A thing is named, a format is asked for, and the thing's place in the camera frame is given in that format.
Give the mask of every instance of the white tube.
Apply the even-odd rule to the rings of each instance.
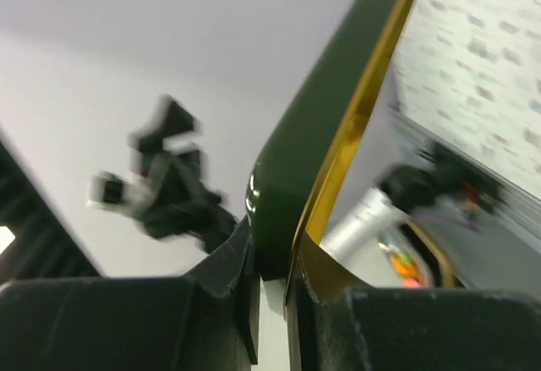
[[[397,209],[385,193],[371,188],[329,233],[320,246],[337,262],[348,267],[349,259],[371,239],[391,226],[403,223],[407,214]]]

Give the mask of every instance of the bright light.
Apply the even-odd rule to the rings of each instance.
[[[0,254],[14,239],[14,234],[6,226],[0,226]]]

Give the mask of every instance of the white wall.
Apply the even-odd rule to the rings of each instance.
[[[127,133],[170,93],[202,121],[209,184],[241,216],[257,152],[351,1],[0,0],[0,128],[106,274],[182,273],[204,257],[194,240],[86,209],[90,176],[127,171]],[[379,116],[342,207],[392,155]],[[260,346],[259,369],[287,369],[285,323],[265,304]]]

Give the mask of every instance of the dark green object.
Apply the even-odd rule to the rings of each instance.
[[[287,273],[319,169],[397,0],[355,0],[261,151],[246,205],[264,279]]]

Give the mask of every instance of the patterned board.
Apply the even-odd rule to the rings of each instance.
[[[394,64],[405,116],[541,199],[541,0],[417,0]]]

